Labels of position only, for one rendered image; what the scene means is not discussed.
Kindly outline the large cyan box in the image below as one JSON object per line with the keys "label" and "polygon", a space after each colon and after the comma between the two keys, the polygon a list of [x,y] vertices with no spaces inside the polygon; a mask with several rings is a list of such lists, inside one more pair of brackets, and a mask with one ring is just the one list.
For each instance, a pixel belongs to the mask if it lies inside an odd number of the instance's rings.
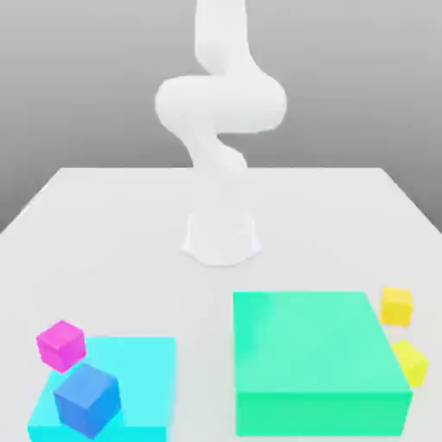
{"label": "large cyan box", "polygon": [[[54,370],[28,421],[31,442],[170,442],[177,352],[170,337],[90,337],[86,357],[66,373]],[[121,409],[94,439],[64,425],[54,391],[89,364],[116,377]]]}

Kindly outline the large green box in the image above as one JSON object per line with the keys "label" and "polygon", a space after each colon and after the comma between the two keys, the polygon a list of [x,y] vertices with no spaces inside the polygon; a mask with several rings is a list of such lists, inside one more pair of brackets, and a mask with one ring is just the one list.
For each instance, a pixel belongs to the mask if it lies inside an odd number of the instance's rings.
{"label": "large green box", "polygon": [[398,436],[413,392],[363,292],[233,295],[240,436]]}

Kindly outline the small magenta cube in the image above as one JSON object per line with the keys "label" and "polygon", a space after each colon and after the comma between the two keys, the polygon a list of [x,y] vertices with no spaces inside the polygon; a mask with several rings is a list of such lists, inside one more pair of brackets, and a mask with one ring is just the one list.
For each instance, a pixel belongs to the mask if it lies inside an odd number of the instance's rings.
{"label": "small magenta cube", "polygon": [[52,369],[65,373],[86,355],[85,334],[64,320],[36,337],[41,360]]}

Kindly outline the small lime yellow cube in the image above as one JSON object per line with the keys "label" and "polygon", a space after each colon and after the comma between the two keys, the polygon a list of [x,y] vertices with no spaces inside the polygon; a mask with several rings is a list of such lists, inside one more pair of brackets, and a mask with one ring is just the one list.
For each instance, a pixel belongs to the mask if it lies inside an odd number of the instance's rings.
{"label": "small lime yellow cube", "polygon": [[392,349],[410,386],[421,386],[426,377],[428,358],[408,341],[396,342]]}

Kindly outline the small blue cube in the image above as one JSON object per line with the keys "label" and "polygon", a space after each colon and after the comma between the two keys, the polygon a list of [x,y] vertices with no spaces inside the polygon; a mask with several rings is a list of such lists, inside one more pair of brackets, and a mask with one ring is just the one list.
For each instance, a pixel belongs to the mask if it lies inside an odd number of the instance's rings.
{"label": "small blue cube", "polygon": [[83,363],[55,390],[60,421],[95,439],[119,413],[121,398],[116,377]]}

